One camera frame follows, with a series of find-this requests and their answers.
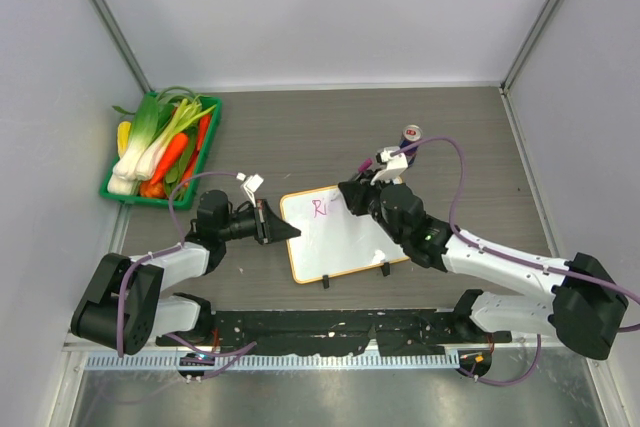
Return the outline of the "large orange carrot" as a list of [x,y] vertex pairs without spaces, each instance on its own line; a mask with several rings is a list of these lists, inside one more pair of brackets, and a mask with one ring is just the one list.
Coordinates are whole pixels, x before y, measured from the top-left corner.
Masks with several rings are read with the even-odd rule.
[[156,165],[150,184],[154,185],[161,181],[168,170],[181,157],[189,142],[189,136],[184,132],[176,134],[167,145],[164,154]]

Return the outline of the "small red chili pepper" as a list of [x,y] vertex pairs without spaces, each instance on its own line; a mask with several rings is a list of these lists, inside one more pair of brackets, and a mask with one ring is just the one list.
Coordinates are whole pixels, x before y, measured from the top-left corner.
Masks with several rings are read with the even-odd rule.
[[206,139],[207,136],[207,132],[209,130],[209,126],[212,120],[212,115],[211,114],[206,114],[203,117],[201,117],[199,119],[199,123],[198,123],[198,137],[197,137],[197,143],[196,143],[196,150],[197,151],[201,151],[204,141]]

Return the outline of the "yellow corn cob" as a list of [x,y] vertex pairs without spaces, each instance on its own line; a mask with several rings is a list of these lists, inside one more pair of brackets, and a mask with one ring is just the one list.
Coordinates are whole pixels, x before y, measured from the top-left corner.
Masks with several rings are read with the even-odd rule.
[[121,158],[127,150],[131,127],[132,123],[130,121],[122,121],[117,127],[116,142],[119,158]]

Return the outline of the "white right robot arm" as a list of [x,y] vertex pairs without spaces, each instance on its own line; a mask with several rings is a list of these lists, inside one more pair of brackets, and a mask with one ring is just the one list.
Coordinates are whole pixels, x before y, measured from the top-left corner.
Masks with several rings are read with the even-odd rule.
[[583,357],[609,357],[629,301],[595,257],[550,258],[487,242],[427,214],[402,183],[360,175],[338,189],[352,215],[370,216],[413,263],[511,290],[465,293],[451,318],[460,340],[518,331],[554,337]]

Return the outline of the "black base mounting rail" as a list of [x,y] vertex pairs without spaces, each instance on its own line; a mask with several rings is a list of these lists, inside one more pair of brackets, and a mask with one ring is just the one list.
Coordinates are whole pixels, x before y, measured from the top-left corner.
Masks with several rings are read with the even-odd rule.
[[435,309],[218,311],[194,333],[193,345],[213,341],[223,352],[252,342],[252,355],[358,356],[374,341],[383,356],[439,354],[446,345],[509,343],[508,331],[484,333],[453,312]]

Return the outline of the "orange framed whiteboard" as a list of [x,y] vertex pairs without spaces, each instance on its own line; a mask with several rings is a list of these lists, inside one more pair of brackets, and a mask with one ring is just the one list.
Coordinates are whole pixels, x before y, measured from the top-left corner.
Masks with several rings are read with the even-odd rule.
[[408,259],[370,216],[348,211],[337,186],[287,194],[280,211],[283,220],[300,231],[287,241],[292,277],[298,284]]

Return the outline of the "white green bok choy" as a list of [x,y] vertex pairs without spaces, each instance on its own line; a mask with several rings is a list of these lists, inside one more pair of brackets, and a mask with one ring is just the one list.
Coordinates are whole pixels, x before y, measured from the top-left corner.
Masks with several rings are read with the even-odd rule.
[[159,106],[154,94],[144,95],[133,118],[127,148],[112,168],[107,191],[116,195],[130,195],[134,190],[136,166],[152,143],[159,118]]

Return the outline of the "blue silver energy drink can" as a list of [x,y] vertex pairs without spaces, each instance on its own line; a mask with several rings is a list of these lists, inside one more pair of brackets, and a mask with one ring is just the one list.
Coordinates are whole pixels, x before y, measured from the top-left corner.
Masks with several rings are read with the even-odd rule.
[[[422,129],[415,124],[409,124],[402,131],[400,142],[399,142],[399,148],[404,149],[407,146],[418,142],[422,138],[423,138]],[[407,159],[409,168],[413,166],[416,160],[417,152],[418,152],[418,147],[414,147],[410,150],[404,151],[404,155]]]

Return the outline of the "purple capped marker pen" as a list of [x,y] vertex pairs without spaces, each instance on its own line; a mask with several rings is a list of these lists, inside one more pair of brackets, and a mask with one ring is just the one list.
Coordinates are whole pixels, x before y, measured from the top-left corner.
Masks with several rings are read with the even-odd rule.
[[375,173],[373,168],[373,159],[366,159],[356,170],[356,172],[348,179],[349,182],[363,182],[369,179]]

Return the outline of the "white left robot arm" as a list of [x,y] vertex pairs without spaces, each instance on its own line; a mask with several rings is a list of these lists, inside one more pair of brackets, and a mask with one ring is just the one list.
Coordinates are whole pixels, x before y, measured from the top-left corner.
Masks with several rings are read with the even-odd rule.
[[141,256],[102,257],[72,315],[71,333],[119,355],[134,355],[150,340],[203,345],[215,330],[210,302],[186,293],[163,298],[162,292],[212,273],[231,240],[253,238],[269,245],[300,234],[264,199],[234,208],[226,193],[207,191],[184,242]]

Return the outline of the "green plastic vegetable tray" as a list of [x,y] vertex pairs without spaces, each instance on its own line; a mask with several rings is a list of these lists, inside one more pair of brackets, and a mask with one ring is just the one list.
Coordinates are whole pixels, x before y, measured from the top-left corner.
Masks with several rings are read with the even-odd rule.
[[[99,193],[102,197],[106,198],[106,199],[110,199],[110,200],[115,200],[115,201],[119,201],[125,204],[137,204],[137,205],[145,205],[145,206],[153,206],[153,207],[166,207],[168,205],[168,200],[172,199],[174,202],[174,208],[177,210],[187,210],[191,207],[194,198],[195,198],[195,193],[198,187],[198,182],[196,180],[194,180],[192,177],[196,174],[199,174],[201,172],[204,171],[204,167],[210,152],[210,148],[213,144],[213,140],[215,137],[215,132],[217,130],[217,127],[219,125],[220,122],[220,117],[221,117],[221,111],[222,111],[222,101],[218,98],[215,97],[211,97],[211,96],[207,96],[207,95],[203,95],[200,93],[196,93],[186,87],[182,87],[182,86],[176,86],[176,87],[169,87],[166,88],[164,90],[162,90],[161,92],[147,92],[150,94],[154,94],[157,98],[158,101],[158,106],[159,106],[159,118],[158,118],[158,125],[157,125],[157,130],[156,133],[158,132],[159,128],[161,127],[161,125],[168,119],[168,117],[170,116],[169,113],[162,113],[161,112],[161,107],[160,107],[160,100],[159,97],[162,93],[164,93],[167,97],[170,97],[174,94],[188,94],[188,93],[193,93],[193,94],[199,94],[203,97],[203,104],[206,107],[209,107],[211,105],[215,105],[215,109],[212,113],[210,113],[212,115],[212,120],[209,126],[209,130],[207,132],[207,136],[206,139],[204,141],[203,147],[201,151],[198,151],[198,156],[196,161],[194,162],[194,165],[192,167],[192,171],[188,172],[185,174],[185,177],[183,178],[183,181],[180,182],[178,184],[178,186],[171,192],[171,194],[169,195],[169,197],[166,197],[166,194],[164,193],[164,188],[163,188],[163,179],[161,181],[159,181],[158,183],[151,185],[150,184],[150,180],[147,181],[139,181],[136,180],[135,184],[134,184],[134,190],[131,192],[130,195],[116,195],[116,194],[111,194],[107,191],[107,184],[111,178],[112,175],[112,168],[114,167],[114,165],[118,162],[118,160],[120,159],[118,157],[118,153],[117,153],[117,142],[116,142],[116,158],[115,160],[112,162],[112,166],[109,167],[107,174],[105,175],[104,180],[102,181],[102,185],[99,189]],[[116,112],[118,112],[121,115],[121,121],[130,121],[131,123],[133,122],[133,118],[135,116],[135,113],[137,111],[137,109],[133,112],[131,111],[127,111],[119,106],[116,106],[114,108],[114,110]],[[198,137],[198,123],[193,124],[191,127],[189,127],[188,129],[184,130],[183,132],[185,134],[189,135],[193,135],[195,134]]]

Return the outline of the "green spring onion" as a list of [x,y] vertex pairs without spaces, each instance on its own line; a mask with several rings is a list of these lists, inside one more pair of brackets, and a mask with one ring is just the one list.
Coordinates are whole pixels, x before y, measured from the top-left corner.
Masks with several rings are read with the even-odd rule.
[[168,119],[161,125],[151,144],[144,150],[136,163],[136,180],[147,181],[155,174],[156,168],[165,154],[172,139],[179,133],[197,123],[202,117],[214,111],[215,105],[206,107],[199,94],[174,94],[159,97],[162,113],[169,113]]

